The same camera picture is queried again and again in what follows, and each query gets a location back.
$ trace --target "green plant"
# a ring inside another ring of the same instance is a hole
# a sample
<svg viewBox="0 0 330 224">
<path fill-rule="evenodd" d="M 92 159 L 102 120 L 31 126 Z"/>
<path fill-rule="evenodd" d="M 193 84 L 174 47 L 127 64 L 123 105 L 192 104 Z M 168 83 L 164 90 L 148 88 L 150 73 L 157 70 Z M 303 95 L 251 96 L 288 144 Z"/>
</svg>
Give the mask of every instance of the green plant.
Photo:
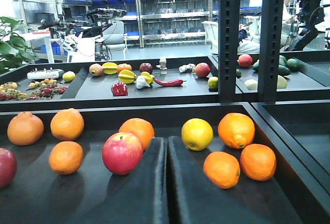
<svg viewBox="0 0 330 224">
<path fill-rule="evenodd" d="M 22 19 L 0 16 L 0 74 L 35 58 L 32 48 L 17 31 L 28 28 Z"/>
</svg>

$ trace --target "red apple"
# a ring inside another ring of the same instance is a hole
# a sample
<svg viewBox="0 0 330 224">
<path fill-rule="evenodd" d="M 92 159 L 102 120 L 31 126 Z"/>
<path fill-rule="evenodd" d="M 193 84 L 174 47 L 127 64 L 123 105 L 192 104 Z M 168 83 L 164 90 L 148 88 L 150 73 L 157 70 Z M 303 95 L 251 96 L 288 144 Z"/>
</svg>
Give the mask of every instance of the red apple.
<svg viewBox="0 0 330 224">
<path fill-rule="evenodd" d="M 252 57 L 248 54 L 243 54 L 238 57 L 238 65 L 242 68 L 247 68 L 252 64 Z"/>
<path fill-rule="evenodd" d="M 0 189 L 12 182 L 17 170 L 17 161 L 14 153 L 0 148 Z"/>
<path fill-rule="evenodd" d="M 113 134 L 102 148 L 104 165 L 117 175 L 126 175 L 133 171 L 142 157 L 142 143 L 135 135 L 128 132 Z"/>
<path fill-rule="evenodd" d="M 149 74 L 153 72 L 153 67 L 150 63 L 141 63 L 140 72 L 147 71 Z"/>
<path fill-rule="evenodd" d="M 89 66 L 89 73 L 91 73 L 92 76 L 100 76 L 103 73 L 103 68 L 98 63 L 92 64 Z"/>
<path fill-rule="evenodd" d="M 195 72 L 198 77 L 207 77 L 210 74 L 211 69 L 207 63 L 199 63 L 195 67 Z"/>
</svg>

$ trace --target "white chair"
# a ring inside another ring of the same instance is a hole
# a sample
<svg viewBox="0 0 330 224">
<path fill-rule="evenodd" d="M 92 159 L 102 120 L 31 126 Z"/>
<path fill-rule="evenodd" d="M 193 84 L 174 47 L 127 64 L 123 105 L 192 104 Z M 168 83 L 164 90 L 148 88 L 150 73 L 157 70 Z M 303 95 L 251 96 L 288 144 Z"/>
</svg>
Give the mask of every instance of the white chair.
<svg viewBox="0 0 330 224">
<path fill-rule="evenodd" d="M 124 60 L 126 60 L 126 54 L 129 59 L 127 50 L 127 35 L 124 34 L 124 23 L 121 21 L 113 22 L 113 25 L 103 31 L 104 43 L 111 51 L 122 50 Z"/>
<path fill-rule="evenodd" d="M 211 53 L 218 54 L 218 23 L 204 21 L 205 28 L 205 44 L 211 42 Z"/>
<path fill-rule="evenodd" d="M 246 19 L 246 23 L 252 22 L 252 24 L 249 26 L 249 33 L 252 37 L 251 41 L 260 43 L 260 16 L 247 15 L 244 16 L 244 18 Z"/>
</svg>

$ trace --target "orange fruit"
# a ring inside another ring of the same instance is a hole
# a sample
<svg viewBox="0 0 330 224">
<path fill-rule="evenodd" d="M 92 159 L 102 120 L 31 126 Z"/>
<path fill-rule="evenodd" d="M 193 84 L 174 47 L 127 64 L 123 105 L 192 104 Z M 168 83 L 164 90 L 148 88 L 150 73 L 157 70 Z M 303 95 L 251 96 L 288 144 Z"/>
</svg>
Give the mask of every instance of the orange fruit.
<svg viewBox="0 0 330 224">
<path fill-rule="evenodd" d="M 20 112 L 9 122 L 7 135 L 16 145 L 30 145 L 42 136 L 43 121 L 31 112 Z"/>
<path fill-rule="evenodd" d="M 274 151 L 262 144 L 250 144 L 241 153 L 242 171 L 251 179 L 266 181 L 272 178 L 276 171 L 276 156 Z"/>
<path fill-rule="evenodd" d="M 221 151 L 212 152 L 206 157 L 203 171 L 214 184 L 223 189 L 235 186 L 241 172 L 238 160 Z"/>
<path fill-rule="evenodd" d="M 255 127 L 250 117 L 232 112 L 219 122 L 218 134 L 228 147 L 244 148 L 253 142 Z"/>
<path fill-rule="evenodd" d="M 81 135 L 84 125 L 80 112 L 69 108 L 55 114 L 51 121 L 51 131 L 54 137 L 62 141 L 73 141 Z"/>
<path fill-rule="evenodd" d="M 53 148 L 49 155 L 49 165 L 58 174 L 72 174 L 80 168 L 83 158 L 83 148 L 78 143 L 64 141 Z"/>
<path fill-rule="evenodd" d="M 203 119 L 192 118 L 184 123 L 181 129 L 181 138 L 191 150 L 205 149 L 213 139 L 211 125 Z"/>
<path fill-rule="evenodd" d="M 128 132 L 135 135 L 142 143 L 143 151 L 146 151 L 151 139 L 155 136 L 153 125 L 147 120 L 138 117 L 126 120 L 119 128 L 119 132 Z"/>
</svg>

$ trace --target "person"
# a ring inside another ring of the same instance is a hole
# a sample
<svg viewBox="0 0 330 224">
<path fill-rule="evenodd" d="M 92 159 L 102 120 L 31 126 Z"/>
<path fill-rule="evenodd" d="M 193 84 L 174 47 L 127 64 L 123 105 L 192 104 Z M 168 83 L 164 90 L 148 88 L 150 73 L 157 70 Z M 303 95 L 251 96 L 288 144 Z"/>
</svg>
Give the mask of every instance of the person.
<svg viewBox="0 0 330 224">
<path fill-rule="evenodd" d="M 280 37 L 280 47 L 281 50 L 284 49 L 284 47 L 289 46 L 293 41 L 297 40 L 296 35 L 298 33 L 298 28 L 291 26 L 291 23 L 294 21 L 296 15 L 290 15 L 287 6 L 291 0 L 283 0 L 283 14 L 282 14 L 282 32 Z"/>
<path fill-rule="evenodd" d="M 218 17 L 213 19 L 214 22 L 218 22 Z M 251 40 L 248 40 L 248 26 L 243 24 L 238 25 L 238 47 L 237 54 L 258 54 L 260 53 L 260 44 Z"/>
</svg>

